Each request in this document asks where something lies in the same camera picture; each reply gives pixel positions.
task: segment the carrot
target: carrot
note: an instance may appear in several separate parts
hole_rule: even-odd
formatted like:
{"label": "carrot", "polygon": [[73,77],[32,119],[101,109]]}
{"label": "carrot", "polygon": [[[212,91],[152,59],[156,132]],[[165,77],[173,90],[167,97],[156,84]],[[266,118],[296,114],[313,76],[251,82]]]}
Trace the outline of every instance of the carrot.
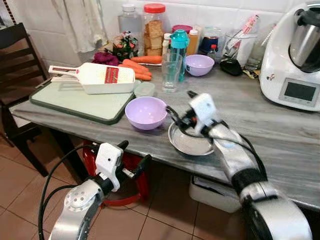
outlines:
{"label": "carrot", "polygon": [[134,68],[137,68],[137,69],[141,69],[143,70],[144,72],[149,72],[149,69],[146,68],[145,66],[141,66],[139,65],[138,63],[134,62],[134,61],[131,61],[130,59],[125,59],[123,60],[122,62],[124,65],[128,65],[130,67],[134,67]]}
{"label": "carrot", "polygon": [[149,72],[149,71],[143,71],[143,70],[141,70],[141,69],[139,69],[139,68],[135,68],[135,67],[128,66],[128,65],[125,65],[125,64],[119,64],[118,67],[133,69],[133,71],[134,71],[136,74],[143,74],[143,75],[147,75],[147,76],[152,77],[152,73],[151,73],[151,72]]}
{"label": "carrot", "polygon": [[162,57],[161,56],[134,56],[130,58],[130,60],[138,64],[160,64],[162,61]]}
{"label": "carrot", "polygon": [[135,78],[136,79],[141,79],[143,81],[150,81],[151,80],[151,76],[140,74],[140,73],[136,73],[135,74]]}

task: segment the kitchen counter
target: kitchen counter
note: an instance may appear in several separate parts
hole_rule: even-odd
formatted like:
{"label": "kitchen counter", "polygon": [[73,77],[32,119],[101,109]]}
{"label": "kitchen counter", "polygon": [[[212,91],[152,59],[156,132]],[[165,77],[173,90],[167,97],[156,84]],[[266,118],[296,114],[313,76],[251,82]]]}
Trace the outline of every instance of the kitchen counter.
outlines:
{"label": "kitchen counter", "polygon": [[[176,93],[161,90],[161,68],[151,67],[156,95],[179,114],[189,108],[186,91],[209,93],[231,128],[245,135],[260,155],[269,180],[290,199],[305,208],[320,209],[320,113],[290,109],[268,101],[261,93],[258,80],[247,76],[233,77],[215,67],[208,75],[192,77]],[[168,116],[157,129],[134,128],[124,115],[114,125],[104,125],[45,107],[21,104],[13,113],[36,124],[96,142],[117,144],[128,140],[128,152],[203,176],[230,189],[215,154],[192,157],[175,150],[168,138],[172,120]]]}

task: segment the cutting board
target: cutting board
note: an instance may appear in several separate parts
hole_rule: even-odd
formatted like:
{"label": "cutting board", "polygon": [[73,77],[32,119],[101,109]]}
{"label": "cutting board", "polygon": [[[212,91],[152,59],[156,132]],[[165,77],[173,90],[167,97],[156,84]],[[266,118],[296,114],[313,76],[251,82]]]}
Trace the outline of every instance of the cutting board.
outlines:
{"label": "cutting board", "polygon": [[111,125],[124,114],[131,93],[87,94],[78,82],[50,82],[33,93],[35,105]]}

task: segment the lavender bowl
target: lavender bowl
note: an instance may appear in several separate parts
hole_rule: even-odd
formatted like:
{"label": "lavender bowl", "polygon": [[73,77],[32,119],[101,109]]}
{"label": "lavender bowl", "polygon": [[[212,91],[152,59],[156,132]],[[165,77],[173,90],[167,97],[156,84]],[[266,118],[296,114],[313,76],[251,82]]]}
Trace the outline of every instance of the lavender bowl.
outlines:
{"label": "lavender bowl", "polygon": [[195,77],[206,75],[214,64],[215,61],[206,55],[194,54],[185,58],[186,71]]}
{"label": "lavender bowl", "polygon": [[159,98],[142,96],[133,99],[125,107],[125,115],[137,129],[151,130],[166,119],[166,103]]}

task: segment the metal bowl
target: metal bowl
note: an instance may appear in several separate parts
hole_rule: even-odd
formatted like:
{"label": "metal bowl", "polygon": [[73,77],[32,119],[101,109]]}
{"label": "metal bowl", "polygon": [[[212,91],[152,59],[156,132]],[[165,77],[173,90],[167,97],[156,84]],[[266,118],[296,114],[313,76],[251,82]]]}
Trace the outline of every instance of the metal bowl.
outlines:
{"label": "metal bowl", "polygon": [[213,153],[213,146],[205,138],[183,134],[173,122],[168,129],[170,143],[180,152],[192,156],[205,156]]}

